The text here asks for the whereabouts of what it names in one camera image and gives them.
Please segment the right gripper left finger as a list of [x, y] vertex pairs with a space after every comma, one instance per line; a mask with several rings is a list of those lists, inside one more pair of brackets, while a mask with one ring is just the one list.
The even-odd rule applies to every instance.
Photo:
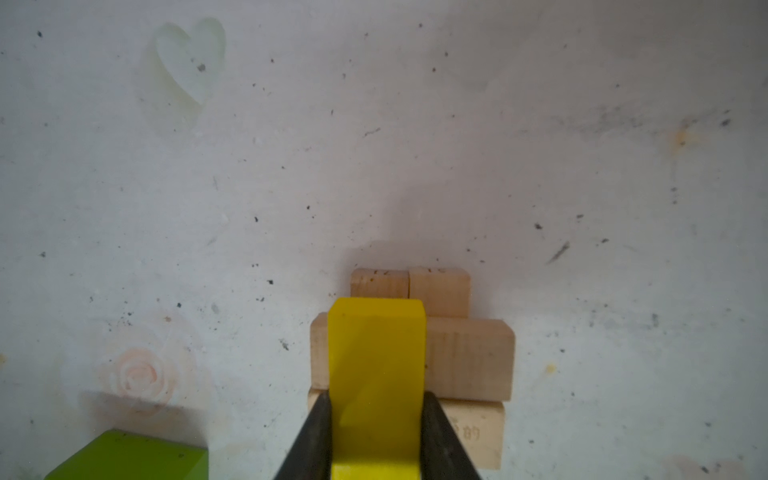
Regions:
[[332, 404], [327, 391], [315, 400], [275, 480], [328, 480], [332, 460]]

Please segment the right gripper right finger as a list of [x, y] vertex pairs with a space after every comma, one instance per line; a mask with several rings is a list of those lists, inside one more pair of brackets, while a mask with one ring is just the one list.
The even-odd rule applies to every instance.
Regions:
[[437, 397], [424, 393], [421, 413], [420, 473], [423, 480], [480, 480]]

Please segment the natural wood plank block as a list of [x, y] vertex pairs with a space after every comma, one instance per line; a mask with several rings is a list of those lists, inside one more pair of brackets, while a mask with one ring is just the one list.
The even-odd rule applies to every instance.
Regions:
[[499, 470], [505, 408], [501, 402], [440, 399], [449, 422], [477, 469]]
[[461, 268], [410, 268], [409, 298], [420, 300], [428, 316], [468, 318], [471, 277]]
[[409, 272], [357, 268], [350, 277], [350, 296], [361, 298], [407, 299]]
[[[311, 385], [329, 391], [328, 313], [310, 324]], [[426, 317], [425, 392], [440, 398], [510, 399], [516, 337], [502, 320]]]

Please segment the yellow block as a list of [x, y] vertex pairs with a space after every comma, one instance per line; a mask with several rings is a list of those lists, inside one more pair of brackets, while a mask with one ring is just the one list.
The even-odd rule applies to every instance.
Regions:
[[426, 357], [422, 302], [341, 298], [327, 325], [332, 478], [419, 478]]

